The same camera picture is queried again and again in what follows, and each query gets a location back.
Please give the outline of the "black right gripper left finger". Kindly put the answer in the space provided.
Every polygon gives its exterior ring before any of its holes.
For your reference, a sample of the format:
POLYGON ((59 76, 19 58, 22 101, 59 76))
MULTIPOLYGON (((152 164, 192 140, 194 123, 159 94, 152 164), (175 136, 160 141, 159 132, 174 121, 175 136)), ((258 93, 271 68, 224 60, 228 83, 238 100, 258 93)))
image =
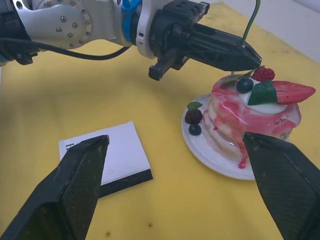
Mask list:
POLYGON ((2 240, 84 240, 100 196, 108 135, 71 147, 33 190, 2 240))

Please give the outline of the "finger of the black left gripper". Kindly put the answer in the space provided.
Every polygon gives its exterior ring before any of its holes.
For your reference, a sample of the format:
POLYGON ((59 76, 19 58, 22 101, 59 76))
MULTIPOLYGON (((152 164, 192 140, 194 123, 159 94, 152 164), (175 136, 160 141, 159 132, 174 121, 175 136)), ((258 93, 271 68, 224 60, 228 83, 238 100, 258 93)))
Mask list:
POLYGON ((210 66, 259 66, 261 56, 242 38, 202 24, 196 24, 197 61, 210 66))
POLYGON ((258 68, 261 56, 241 41, 241 37, 220 30, 193 30, 186 42, 186 56, 227 72, 258 68))

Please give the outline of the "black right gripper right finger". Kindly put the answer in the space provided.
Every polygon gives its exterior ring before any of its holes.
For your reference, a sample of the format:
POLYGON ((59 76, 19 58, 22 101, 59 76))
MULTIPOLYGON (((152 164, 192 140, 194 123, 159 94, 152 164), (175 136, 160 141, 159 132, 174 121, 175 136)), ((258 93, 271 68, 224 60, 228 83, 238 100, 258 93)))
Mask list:
POLYGON ((320 238, 320 170, 292 143, 245 132, 259 193, 285 240, 320 238))

